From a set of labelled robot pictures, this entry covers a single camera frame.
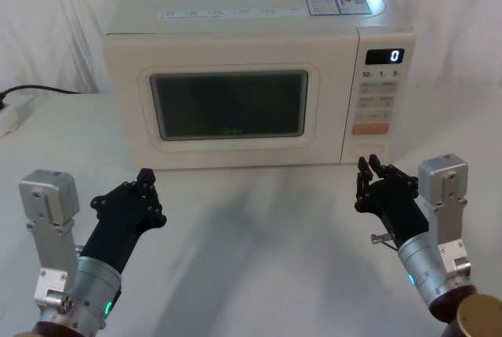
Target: microwave label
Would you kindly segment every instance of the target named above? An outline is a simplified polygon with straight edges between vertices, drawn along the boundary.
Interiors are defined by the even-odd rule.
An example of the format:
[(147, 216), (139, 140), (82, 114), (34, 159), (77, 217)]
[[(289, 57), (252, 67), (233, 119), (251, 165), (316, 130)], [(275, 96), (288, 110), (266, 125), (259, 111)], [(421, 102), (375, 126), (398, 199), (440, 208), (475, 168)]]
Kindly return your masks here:
[(158, 21), (169, 20), (231, 20), (246, 18), (278, 18), (308, 16), (304, 7), (262, 9), (161, 10)]
[(340, 12), (344, 15), (371, 14), (366, 0), (336, 0)]
[(311, 16), (339, 16), (340, 10), (336, 0), (307, 0)]

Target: orange button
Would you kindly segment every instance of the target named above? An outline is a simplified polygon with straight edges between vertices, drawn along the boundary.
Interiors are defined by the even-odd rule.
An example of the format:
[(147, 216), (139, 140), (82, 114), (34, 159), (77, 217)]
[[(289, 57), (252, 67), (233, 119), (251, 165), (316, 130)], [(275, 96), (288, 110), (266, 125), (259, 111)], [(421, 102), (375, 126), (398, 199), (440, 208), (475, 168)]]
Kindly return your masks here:
[(354, 124), (352, 126), (352, 135), (386, 135), (389, 132), (389, 123), (375, 124)]

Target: microwave window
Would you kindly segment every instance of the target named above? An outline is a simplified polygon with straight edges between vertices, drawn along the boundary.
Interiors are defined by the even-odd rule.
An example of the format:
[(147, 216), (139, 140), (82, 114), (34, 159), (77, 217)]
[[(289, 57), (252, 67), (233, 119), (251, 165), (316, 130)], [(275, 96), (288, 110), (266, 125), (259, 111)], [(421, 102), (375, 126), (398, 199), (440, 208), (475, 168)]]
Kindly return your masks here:
[(163, 140), (296, 137), (304, 133), (306, 71), (154, 74)]

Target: microwave control panel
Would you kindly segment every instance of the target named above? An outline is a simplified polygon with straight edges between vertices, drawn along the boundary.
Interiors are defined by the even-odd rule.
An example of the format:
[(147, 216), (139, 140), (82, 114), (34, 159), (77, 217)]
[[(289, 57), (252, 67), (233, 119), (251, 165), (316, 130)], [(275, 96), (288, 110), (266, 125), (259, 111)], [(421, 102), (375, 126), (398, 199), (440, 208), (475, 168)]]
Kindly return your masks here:
[(360, 37), (342, 162), (370, 154), (385, 160), (389, 151), (415, 36), (413, 32), (374, 34)]

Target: white fabric backdrop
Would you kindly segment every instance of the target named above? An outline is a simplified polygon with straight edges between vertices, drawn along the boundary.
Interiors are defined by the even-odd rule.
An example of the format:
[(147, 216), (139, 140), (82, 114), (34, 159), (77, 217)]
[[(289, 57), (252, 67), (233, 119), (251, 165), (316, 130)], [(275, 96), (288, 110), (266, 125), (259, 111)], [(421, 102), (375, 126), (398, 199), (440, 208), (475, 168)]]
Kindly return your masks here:
[[(0, 90), (109, 92), (100, 53), (118, 0), (0, 0)], [(398, 0), (418, 33), (409, 87), (502, 87), (501, 0)]]

